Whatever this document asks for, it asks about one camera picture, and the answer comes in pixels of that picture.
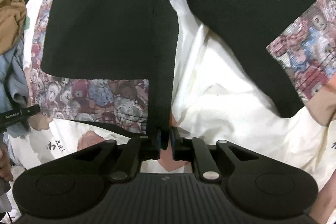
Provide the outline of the person's left hand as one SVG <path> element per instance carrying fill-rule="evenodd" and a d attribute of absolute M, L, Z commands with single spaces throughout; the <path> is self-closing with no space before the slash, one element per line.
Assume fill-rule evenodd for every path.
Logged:
<path fill-rule="evenodd" d="M 7 154 L 7 145 L 4 143 L 1 144 L 1 154 L 0 154 L 0 177 L 5 181 L 13 181 L 14 177 L 11 173 L 11 164 L 10 158 Z"/>

